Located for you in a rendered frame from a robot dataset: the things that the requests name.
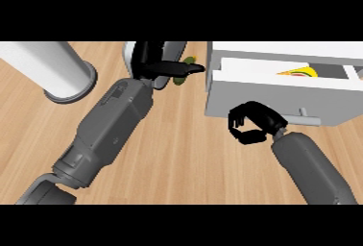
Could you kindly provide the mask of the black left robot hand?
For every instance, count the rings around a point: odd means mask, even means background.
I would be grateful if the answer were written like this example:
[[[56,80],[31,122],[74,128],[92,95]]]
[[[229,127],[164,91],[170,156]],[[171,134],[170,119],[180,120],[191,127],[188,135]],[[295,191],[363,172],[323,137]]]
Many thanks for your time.
[[[185,78],[205,70],[201,64],[166,61],[163,56],[163,41],[136,42],[130,60],[132,77],[135,79],[155,80],[160,76]]]

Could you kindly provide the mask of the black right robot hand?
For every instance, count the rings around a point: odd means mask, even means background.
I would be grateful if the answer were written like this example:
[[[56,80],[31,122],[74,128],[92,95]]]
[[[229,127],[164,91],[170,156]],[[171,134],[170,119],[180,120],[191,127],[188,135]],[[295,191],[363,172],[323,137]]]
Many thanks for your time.
[[[260,127],[259,130],[242,132],[238,129],[238,127],[244,125],[245,118]],[[241,104],[229,112],[229,131],[235,139],[244,145],[264,142],[267,135],[276,135],[287,125],[288,121],[281,114],[256,101],[248,101]]]

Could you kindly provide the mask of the green vegetable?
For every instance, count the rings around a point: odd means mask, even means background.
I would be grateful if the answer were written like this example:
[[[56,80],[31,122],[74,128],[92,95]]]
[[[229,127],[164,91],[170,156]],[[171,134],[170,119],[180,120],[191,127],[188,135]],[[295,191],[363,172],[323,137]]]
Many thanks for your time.
[[[192,64],[192,63],[197,63],[197,60],[198,60],[198,57],[197,56],[192,56],[192,57],[188,57],[183,62],[186,64]],[[183,77],[183,78],[173,78],[173,83],[177,85],[177,86],[182,86],[183,83],[186,82],[186,78],[188,77]]]

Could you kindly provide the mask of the yellow wedge-shaped item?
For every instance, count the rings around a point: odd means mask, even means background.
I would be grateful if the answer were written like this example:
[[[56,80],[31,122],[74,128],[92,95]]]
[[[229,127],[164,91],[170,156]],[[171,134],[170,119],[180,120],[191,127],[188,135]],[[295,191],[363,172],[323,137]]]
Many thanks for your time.
[[[318,72],[310,66],[291,69],[288,71],[279,72],[279,75],[298,76],[298,77],[316,77]]]

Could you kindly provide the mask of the white cabinet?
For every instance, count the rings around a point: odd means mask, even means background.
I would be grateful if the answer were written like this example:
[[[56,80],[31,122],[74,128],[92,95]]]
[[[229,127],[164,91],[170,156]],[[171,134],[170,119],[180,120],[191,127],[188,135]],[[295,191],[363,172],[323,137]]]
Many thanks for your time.
[[[363,76],[363,41],[208,41],[207,75],[223,58],[353,65]]]

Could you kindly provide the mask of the white cylinder with grey base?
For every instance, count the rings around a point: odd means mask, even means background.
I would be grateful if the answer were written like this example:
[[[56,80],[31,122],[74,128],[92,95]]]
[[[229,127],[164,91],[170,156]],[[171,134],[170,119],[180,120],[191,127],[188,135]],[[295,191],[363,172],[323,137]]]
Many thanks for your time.
[[[55,103],[71,104],[90,94],[96,69],[67,41],[0,41],[0,58],[43,88]]]

